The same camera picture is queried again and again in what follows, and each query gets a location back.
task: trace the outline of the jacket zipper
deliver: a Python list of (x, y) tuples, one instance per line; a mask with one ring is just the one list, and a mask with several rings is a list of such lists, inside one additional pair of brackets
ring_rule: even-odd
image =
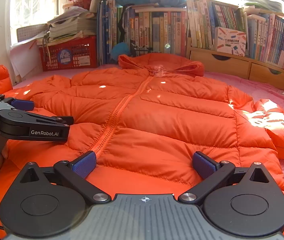
[(141, 85), (139, 86), (139, 88), (137, 89), (137, 91), (132, 94), (132, 95), (128, 95), (126, 97), (124, 97), (120, 103), (116, 106), (115, 110), (113, 111), (111, 117), (109, 118), (109, 122), (107, 124), (107, 127), (103, 133), (103, 135), (100, 137), (100, 139), (95, 143), (95, 145), (91, 148), (91, 151), (94, 151), (96, 154), (96, 157), (98, 158), (102, 151), (104, 150), (107, 142), (109, 141), (109, 139), (111, 138), (111, 136), (113, 135), (116, 125), (118, 123), (119, 117), (122, 114), (123, 110), (125, 109), (125, 107), (127, 106), (127, 104), (130, 102), (130, 100), (143, 92), (144, 88), (146, 87), (146, 85), (153, 79), (153, 76), (149, 76), (146, 80), (144, 80)]

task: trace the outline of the zipper teeth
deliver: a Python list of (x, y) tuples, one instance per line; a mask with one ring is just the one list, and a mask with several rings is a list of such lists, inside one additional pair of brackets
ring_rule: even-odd
[(104, 148), (105, 146), (105, 143), (107, 142), (107, 140), (109, 139), (109, 137), (111, 136), (111, 134), (113, 133), (113, 130), (115, 128), (115, 125), (116, 125), (116, 119), (117, 119), (117, 115), (118, 113), (120, 112), (120, 110), (122, 109), (122, 107), (125, 105), (125, 103), (128, 101), (129, 98), (131, 97), (134, 97), (135, 95), (141, 93), (144, 88), (146, 87), (146, 85), (150, 82), (150, 80), (152, 79), (153, 77), (149, 76), (144, 82), (143, 82), (143, 85), (139, 87), (139, 89), (133, 94), (133, 95), (129, 95), (129, 96), (126, 96), (125, 98), (122, 99), (122, 102), (117, 106), (115, 112), (113, 113), (113, 116), (112, 116), (112, 122), (111, 124), (109, 125), (109, 131), (107, 132), (106, 135), (104, 135), (104, 138), (103, 140), (101, 140), (101, 142), (99, 143), (99, 145), (95, 148), (95, 153), (96, 155), (98, 156), (100, 151)]

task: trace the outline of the box with pencil illustrations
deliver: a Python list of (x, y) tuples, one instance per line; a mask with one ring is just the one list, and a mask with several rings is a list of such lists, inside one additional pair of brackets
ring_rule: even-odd
[(246, 33), (222, 27), (215, 28), (214, 50), (245, 56)]

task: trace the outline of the black device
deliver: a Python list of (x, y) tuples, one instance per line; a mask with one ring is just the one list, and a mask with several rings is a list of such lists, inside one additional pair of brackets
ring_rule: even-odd
[(238, 168), (196, 152), (193, 168), (204, 180), (177, 200), (112, 200), (85, 180), (95, 165), (92, 151), (53, 167), (27, 163), (0, 203), (5, 239), (284, 240), (284, 194), (259, 162)]
[(67, 141), (71, 116), (47, 117), (29, 113), (32, 101), (0, 95), (0, 154), (8, 139), (29, 141)]

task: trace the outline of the drawer handle cutout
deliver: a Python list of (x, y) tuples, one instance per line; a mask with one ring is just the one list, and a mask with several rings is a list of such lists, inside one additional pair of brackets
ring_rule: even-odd
[(215, 57), (217, 60), (222, 60), (222, 61), (226, 61), (226, 60), (230, 59), (230, 57), (216, 55), (216, 54), (212, 54), (212, 56)]
[(272, 69), (272, 68), (268, 68), (269, 71), (274, 74), (274, 75), (278, 75), (278, 74), (281, 74), (281, 71), (278, 71), (278, 70), (275, 70), (275, 69)]

